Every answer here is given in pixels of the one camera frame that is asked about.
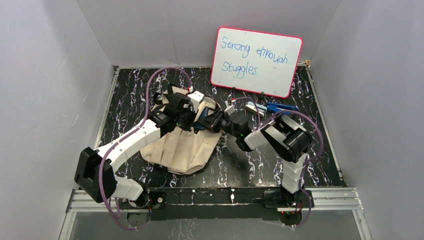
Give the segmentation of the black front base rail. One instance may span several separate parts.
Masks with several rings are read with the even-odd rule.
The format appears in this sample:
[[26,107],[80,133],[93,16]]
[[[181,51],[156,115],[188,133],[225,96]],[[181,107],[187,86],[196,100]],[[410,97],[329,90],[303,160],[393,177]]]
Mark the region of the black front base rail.
[[150,192],[152,220],[279,219],[279,208],[298,209],[302,200],[282,187],[157,188]]

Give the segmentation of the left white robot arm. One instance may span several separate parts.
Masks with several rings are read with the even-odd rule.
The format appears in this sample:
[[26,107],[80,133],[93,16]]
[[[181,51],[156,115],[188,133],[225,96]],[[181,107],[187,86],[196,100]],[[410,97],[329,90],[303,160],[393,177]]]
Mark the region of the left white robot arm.
[[80,153],[74,181],[93,200],[127,199],[137,208],[149,203],[149,194],[136,180],[118,177],[116,171],[146,145],[180,127],[190,131],[204,94],[166,94],[167,103],[152,109],[147,119],[121,137],[97,149],[87,147]]

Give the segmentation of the pink framed whiteboard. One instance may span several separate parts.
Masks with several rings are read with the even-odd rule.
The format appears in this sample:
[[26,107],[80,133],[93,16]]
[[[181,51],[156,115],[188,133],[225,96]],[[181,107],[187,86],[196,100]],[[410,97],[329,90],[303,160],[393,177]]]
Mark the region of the pink framed whiteboard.
[[299,36],[222,26],[217,31],[210,82],[287,98],[302,47]]

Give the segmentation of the blue black stapler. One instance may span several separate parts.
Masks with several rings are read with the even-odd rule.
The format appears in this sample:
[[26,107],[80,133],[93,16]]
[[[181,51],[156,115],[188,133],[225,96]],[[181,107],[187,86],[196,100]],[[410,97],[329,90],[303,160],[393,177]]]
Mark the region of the blue black stapler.
[[291,112],[290,111],[298,111],[299,108],[297,106],[293,106],[293,105],[287,105],[287,104],[282,104],[282,103],[277,103],[277,102],[267,102],[266,103],[266,112],[267,113],[277,113],[279,111],[282,111],[283,114],[285,115],[290,115]]

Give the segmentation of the beige canvas backpack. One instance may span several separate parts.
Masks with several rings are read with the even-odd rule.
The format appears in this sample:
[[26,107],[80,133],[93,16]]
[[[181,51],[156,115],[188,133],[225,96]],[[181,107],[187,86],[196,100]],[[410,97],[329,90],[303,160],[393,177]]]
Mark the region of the beige canvas backpack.
[[[170,86],[165,92],[157,92],[154,95],[155,105],[149,113],[148,119],[154,122],[159,129],[161,122],[166,117],[162,113],[164,104],[168,103],[164,94],[174,93],[189,94],[187,90]],[[221,108],[216,101],[205,96],[199,105],[194,123],[198,121],[205,107],[214,111]],[[191,131],[184,131],[179,127],[173,131],[161,131],[160,129],[160,138],[144,146],[140,153],[147,162],[163,167],[171,173],[190,175],[205,167],[221,135],[221,131],[215,133],[208,129],[195,133],[193,126]]]

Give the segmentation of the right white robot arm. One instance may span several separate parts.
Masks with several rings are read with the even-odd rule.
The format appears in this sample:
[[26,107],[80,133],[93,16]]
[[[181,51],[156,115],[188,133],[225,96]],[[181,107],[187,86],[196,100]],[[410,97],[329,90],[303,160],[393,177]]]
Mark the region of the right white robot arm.
[[253,130],[243,114],[228,114],[217,110],[209,116],[199,118],[197,123],[214,133],[225,132],[232,135],[237,146],[244,152],[270,145],[282,159],[282,202],[288,207],[295,207],[301,201],[301,190],[304,187],[302,172],[312,137],[296,121],[282,114]]

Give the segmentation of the light blue white stapler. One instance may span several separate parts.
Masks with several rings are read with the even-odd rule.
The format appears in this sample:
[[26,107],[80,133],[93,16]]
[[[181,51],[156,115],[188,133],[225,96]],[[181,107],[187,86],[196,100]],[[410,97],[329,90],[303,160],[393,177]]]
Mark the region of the light blue white stapler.
[[252,101],[248,101],[244,108],[253,114],[259,115],[260,118],[263,118],[268,110],[267,107]]

